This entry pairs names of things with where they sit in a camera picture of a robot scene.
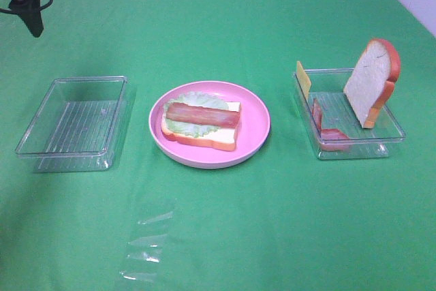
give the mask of bread slice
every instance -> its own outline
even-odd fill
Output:
[[[344,87],[363,128],[372,128],[400,75],[400,56],[385,39],[370,40]]]
[[[240,102],[228,102],[229,110],[240,111]],[[210,147],[219,150],[233,151],[236,149],[236,139],[238,137],[238,128],[240,123],[235,129],[219,128],[215,132],[209,132],[204,136],[186,136],[184,134],[175,133],[168,129],[166,124],[166,116],[162,115],[161,129],[163,135],[171,141],[177,141],[181,144],[198,147]]]

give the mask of sandwich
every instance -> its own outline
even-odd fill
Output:
[[[240,125],[240,102],[191,91],[163,106],[162,134],[170,141],[233,151]]]
[[[372,39],[344,87],[344,94],[363,128],[372,128],[400,75],[400,56],[385,39]]]

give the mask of yellow cheese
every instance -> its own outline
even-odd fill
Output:
[[[309,90],[311,88],[312,82],[309,76],[307,75],[305,69],[301,65],[300,61],[297,61],[297,79],[300,83],[302,94],[305,95],[306,101],[309,96]]]

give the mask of clear plastic container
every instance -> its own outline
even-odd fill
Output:
[[[311,80],[309,96],[294,73],[295,98],[315,156],[319,159],[357,159],[389,157],[396,151],[398,142],[405,139],[405,132],[385,105],[375,127],[363,129],[357,120],[343,88],[353,69],[305,70]],[[322,108],[322,129],[339,129],[349,139],[322,138],[312,115],[313,100]]]
[[[125,76],[59,78],[16,147],[34,172],[106,170],[121,150],[133,97]]]

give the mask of ham slice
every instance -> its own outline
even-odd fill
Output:
[[[313,99],[312,116],[316,127],[321,132],[321,138],[325,140],[347,140],[347,134],[339,129],[323,129],[322,128],[322,109],[320,103],[315,98]],[[344,151],[349,148],[348,144],[321,144],[321,149],[325,151]]]
[[[173,102],[168,106],[166,118],[178,122],[216,125],[219,127],[234,129],[238,125],[240,112],[201,106],[190,106],[181,102]]]

